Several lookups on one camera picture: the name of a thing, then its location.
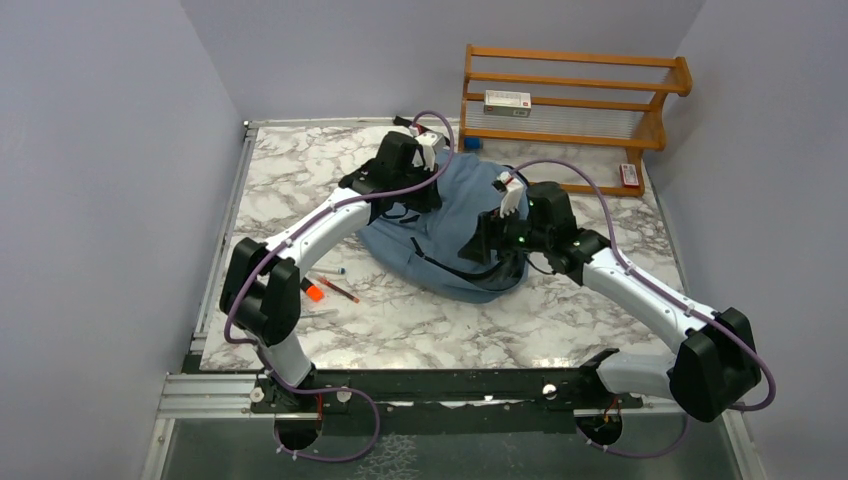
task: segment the robotic arm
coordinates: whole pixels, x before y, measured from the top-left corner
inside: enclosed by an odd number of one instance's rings
[[[289,385],[302,385],[315,368],[294,332],[304,273],[335,244],[389,211],[395,202],[421,213],[440,208],[435,182],[397,196],[375,194],[405,189],[434,176],[435,157],[444,144],[444,138],[433,132],[414,138],[391,132],[376,157],[343,177],[339,188],[316,210],[265,243],[244,239],[236,245],[220,308],[257,343],[262,356]],[[501,206],[480,214],[476,233],[460,256],[488,263],[493,252],[499,258],[541,252],[555,273],[621,305],[669,347],[667,355],[614,352],[595,362],[597,379],[608,393],[673,398],[694,418],[711,421],[759,383],[760,369],[750,356],[693,316],[697,312],[715,319],[753,349],[751,328],[743,314],[732,308],[719,313],[694,302],[616,255],[609,239],[577,227],[568,194],[558,184],[525,187],[512,174],[505,174],[495,187],[504,193]],[[525,188],[530,213],[520,219],[514,210]],[[282,254],[261,271],[268,275],[265,284],[254,281],[237,311],[230,312],[251,272],[281,244],[286,247]],[[636,281],[636,274],[659,285],[663,295]]]

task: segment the small box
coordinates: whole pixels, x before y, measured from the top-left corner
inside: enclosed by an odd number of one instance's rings
[[[636,165],[622,163],[619,167],[621,173],[621,185],[628,188],[639,188],[639,176],[636,174]]]
[[[483,96],[483,113],[486,115],[529,117],[531,106],[529,93],[486,90]]]

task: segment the backpack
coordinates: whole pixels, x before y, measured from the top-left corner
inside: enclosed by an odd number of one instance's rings
[[[445,160],[447,153],[441,153],[436,163],[441,167]],[[437,180],[442,208],[421,214],[395,204],[357,235],[379,263],[406,281],[454,300],[490,302],[527,279],[526,259],[493,258],[481,265],[458,252],[474,234],[477,216],[500,206],[501,194],[492,182],[506,170],[471,153],[455,154]],[[518,213],[526,218],[528,211],[525,196]]]

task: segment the wooden rack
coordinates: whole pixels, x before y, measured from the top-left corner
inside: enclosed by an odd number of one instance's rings
[[[658,83],[628,82],[587,78],[561,78],[549,76],[520,75],[512,73],[478,72],[471,68],[473,57],[492,57],[520,60],[544,60],[553,62],[572,62],[586,64],[620,65],[631,67],[654,67],[665,69],[664,80]],[[595,111],[614,112],[613,114],[639,115],[629,135],[606,134],[593,135],[569,133],[534,133],[509,128],[474,128],[469,126],[469,103],[476,102],[482,111],[483,93],[470,92],[471,82],[500,82],[512,84],[545,85],[555,87],[578,87],[606,90],[629,90],[653,92],[648,103],[624,103],[614,101],[586,100],[578,98],[549,98],[533,96],[533,107],[568,107],[576,109],[594,109]],[[578,145],[596,145],[624,148],[627,161],[636,166],[639,176],[637,188],[601,187],[605,195],[641,196],[645,192],[645,180],[642,177],[642,153],[645,150],[662,150],[666,145],[665,129],[662,123],[662,109],[669,94],[685,97],[692,90],[692,77],[686,59],[630,57],[621,55],[595,55],[588,53],[547,52],[538,50],[516,50],[510,48],[477,47],[468,45],[465,50],[465,81],[462,87],[462,111],[460,114],[459,147],[463,148],[465,137],[477,137],[494,140],[517,140],[527,142],[566,143]],[[588,185],[562,184],[568,192],[591,193]]]

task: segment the wooden shelf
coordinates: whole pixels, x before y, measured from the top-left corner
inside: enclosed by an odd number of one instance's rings
[[[664,80],[657,83],[623,81],[622,75],[612,79],[569,78],[521,75],[515,73],[475,72],[472,69],[473,57],[542,60],[549,62],[571,62],[578,64],[612,65],[612,70],[622,71],[624,67],[655,68],[658,72],[666,72]],[[473,82],[516,83],[522,85],[543,85],[547,87],[570,87],[593,89],[597,96],[598,90],[623,90],[635,92],[653,92],[648,103],[626,103],[606,100],[588,100],[584,98],[554,98],[533,96],[533,105],[541,107],[566,107],[588,109],[568,111],[565,116],[551,114],[547,117],[524,122],[519,128],[504,124],[481,120],[480,115],[471,115],[478,125],[469,125],[468,103],[482,102],[483,93],[470,91]],[[465,79],[462,90],[462,108],[460,111],[459,147],[464,146],[466,137],[478,137],[493,140],[514,140],[523,142],[564,143],[577,145],[595,145],[601,147],[624,148],[627,161],[636,166],[639,177],[639,188],[601,187],[605,195],[641,196],[645,191],[645,179],[642,174],[642,153],[644,150],[662,150],[666,145],[665,128],[662,123],[662,110],[669,94],[684,97],[692,91],[692,76],[686,59],[632,57],[624,55],[601,55],[577,52],[550,52],[542,50],[519,50],[513,48],[493,48],[468,45],[465,51]],[[615,115],[595,113],[589,110],[619,112]],[[641,112],[641,115],[627,112]],[[548,132],[522,131],[543,129]],[[572,134],[572,129],[591,133],[591,135]],[[592,193],[587,185],[563,184],[562,187],[572,193]]]

